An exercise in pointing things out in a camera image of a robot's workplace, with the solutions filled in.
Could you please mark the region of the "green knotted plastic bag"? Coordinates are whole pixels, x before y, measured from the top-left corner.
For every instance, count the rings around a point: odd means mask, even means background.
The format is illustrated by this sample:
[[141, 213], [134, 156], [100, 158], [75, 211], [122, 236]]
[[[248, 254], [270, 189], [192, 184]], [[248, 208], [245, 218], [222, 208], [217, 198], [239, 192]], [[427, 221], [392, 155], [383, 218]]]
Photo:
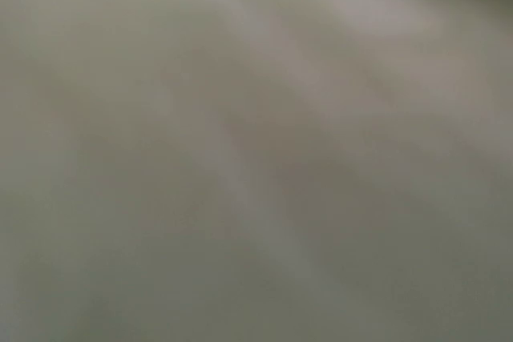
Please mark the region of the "green knotted plastic bag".
[[1, 0], [4, 341], [509, 341], [512, 0]]

